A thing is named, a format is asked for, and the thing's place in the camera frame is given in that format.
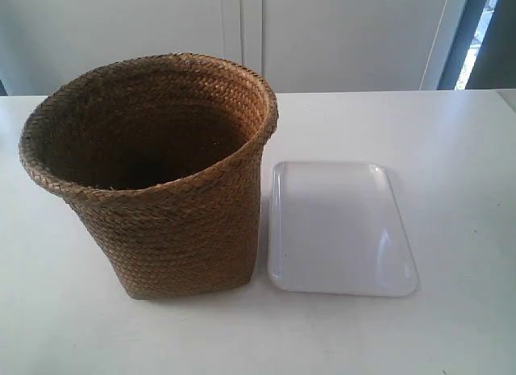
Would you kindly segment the brown woven straw basket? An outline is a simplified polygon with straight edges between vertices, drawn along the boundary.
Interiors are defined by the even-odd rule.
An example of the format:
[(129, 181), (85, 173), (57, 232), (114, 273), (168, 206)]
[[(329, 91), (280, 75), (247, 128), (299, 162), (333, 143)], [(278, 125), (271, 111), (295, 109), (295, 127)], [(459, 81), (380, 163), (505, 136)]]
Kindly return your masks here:
[(246, 285), (277, 98), (230, 60), (171, 53), (92, 69), (24, 123), (30, 179), (81, 220), (134, 299)]

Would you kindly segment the white rectangular plastic tray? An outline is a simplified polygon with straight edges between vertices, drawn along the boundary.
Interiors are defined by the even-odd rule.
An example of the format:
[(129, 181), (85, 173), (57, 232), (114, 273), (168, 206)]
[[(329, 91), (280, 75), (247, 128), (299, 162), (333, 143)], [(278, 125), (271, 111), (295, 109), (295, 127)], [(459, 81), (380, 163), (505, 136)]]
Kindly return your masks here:
[(418, 270), (386, 169), (365, 161), (276, 164), (267, 270), (289, 292), (412, 294)]

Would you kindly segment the dark window frame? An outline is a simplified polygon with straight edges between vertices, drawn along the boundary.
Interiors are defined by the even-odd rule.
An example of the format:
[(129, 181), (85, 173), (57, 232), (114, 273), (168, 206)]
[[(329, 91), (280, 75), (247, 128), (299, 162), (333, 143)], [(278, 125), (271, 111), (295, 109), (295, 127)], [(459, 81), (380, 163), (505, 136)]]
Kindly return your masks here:
[[(439, 79), (438, 90), (452, 90), (455, 87), (487, 1), (467, 0)], [(490, 90), (514, 87), (515, 0), (497, 0), (465, 88)]]

